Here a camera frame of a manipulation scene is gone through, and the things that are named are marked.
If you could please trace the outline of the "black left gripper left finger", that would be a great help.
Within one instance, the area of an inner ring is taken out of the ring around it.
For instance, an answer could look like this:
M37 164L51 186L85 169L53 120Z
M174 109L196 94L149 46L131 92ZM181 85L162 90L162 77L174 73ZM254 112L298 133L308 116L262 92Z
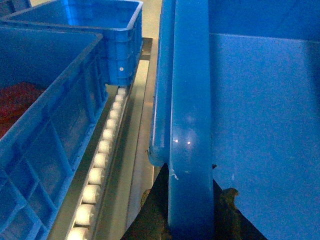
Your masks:
M168 227L169 167L165 163L123 240L171 240Z

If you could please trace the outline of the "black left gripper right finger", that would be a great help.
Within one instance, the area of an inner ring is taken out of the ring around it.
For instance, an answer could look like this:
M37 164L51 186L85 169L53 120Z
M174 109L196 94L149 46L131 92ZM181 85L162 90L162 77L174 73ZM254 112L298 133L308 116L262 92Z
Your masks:
M266 237L238 210L235 188L222 189L213 181L214 238L216 240L265 240Z

